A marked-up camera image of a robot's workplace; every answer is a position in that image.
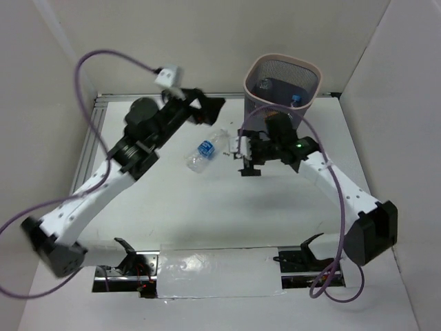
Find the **clear bottle blue cap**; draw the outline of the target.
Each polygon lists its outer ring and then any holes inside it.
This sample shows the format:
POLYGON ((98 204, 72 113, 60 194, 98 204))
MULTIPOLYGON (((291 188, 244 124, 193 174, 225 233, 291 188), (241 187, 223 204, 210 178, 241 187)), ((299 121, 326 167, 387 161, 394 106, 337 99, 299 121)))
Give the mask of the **clear bottle blue cap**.
POLYGON ((302 97, 298 94, 294 94, 291 97, 290 107, 299 108, 302 105, 302 97))

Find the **clear bottle blue Aqua label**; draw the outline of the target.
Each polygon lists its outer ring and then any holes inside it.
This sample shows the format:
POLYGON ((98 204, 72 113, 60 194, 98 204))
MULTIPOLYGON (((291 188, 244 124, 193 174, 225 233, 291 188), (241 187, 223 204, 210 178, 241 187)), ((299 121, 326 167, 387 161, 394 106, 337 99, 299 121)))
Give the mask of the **clear bottle blue Aqua label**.
POLYGON ((185 158, 186 166, 196 173, 202 173, 223 152, 229 143, 230 134, 225 129, 217 130, 206 137, 185 158))

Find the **clear crushed unlabelled bottle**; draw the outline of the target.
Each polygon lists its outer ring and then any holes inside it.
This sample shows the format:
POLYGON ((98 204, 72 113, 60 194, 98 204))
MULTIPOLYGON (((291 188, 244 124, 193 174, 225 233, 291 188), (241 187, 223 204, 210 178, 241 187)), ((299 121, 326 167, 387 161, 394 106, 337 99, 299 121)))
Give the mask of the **clear crushed unlabelled bottle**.
POLYGON ((259 92, 271 92, 274 88, 273 79, 264 78, 256 84, 256 90, 259 92))

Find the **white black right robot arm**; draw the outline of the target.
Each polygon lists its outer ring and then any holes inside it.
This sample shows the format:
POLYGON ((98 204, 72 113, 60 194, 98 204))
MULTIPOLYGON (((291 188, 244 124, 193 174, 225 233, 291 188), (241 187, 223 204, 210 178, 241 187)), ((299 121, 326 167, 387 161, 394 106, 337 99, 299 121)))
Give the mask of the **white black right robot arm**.
POLYGON ((258 176, 259 166, 279 160, 313 183, 344 208, 342 250, 356 265, 367 265, 396 244, 398 209, 391 201, 381 202, 357 186, 332 163, 317 139, 298 137, 287 114, 273 113, 265 125, 264 138, 259 131, 239 130, 229 141, 229 151, 243 160, 242 176, 258 176))

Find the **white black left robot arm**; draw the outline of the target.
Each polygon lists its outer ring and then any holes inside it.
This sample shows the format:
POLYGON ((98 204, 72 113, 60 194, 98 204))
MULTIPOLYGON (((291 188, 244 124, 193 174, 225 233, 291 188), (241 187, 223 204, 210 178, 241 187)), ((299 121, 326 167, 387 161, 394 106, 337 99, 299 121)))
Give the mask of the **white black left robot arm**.
POLYGON ((187 121, 215 124, 225 104, 222 97, 209 97, 199 89, 186 89, 184 99, 162 92, 163 107, 153 98, 135 100, 126 114, 123 136, 107 159, 74 193, 41 218, 28 217, 21 223, 33 250, 57 278, 67 277, 90 263, 93 254, 112 257, 111 266, 121 275, 133 272, 136 258, 112 247, 87 249, 79 236, 102 209, 136 183, 159 159, 157 150, 187 121))

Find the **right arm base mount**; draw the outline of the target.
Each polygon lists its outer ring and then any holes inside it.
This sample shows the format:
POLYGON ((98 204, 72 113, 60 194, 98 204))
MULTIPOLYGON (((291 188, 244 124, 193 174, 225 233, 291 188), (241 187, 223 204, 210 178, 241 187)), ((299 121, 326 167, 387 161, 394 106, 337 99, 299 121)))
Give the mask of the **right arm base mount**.
POLYGON ((316 258, 310 244, 323 233, 315 234, 298 247, 280 248, 273 257, 279 263, 282 289, 310 288, 314 279, 327 267, 334 258, 316 258))

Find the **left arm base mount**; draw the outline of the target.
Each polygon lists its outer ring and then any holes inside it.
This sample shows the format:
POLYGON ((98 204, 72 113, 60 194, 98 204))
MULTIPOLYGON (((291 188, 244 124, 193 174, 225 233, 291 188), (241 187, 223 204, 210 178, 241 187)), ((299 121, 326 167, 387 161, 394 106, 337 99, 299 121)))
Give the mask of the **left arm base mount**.
POLYGON ((114 239, 125 251, 117 266, 97 266, 93 293, 137 292, 140 298, 157 299, 157 276, 160 252, 136 251, 125 239, 114 239))

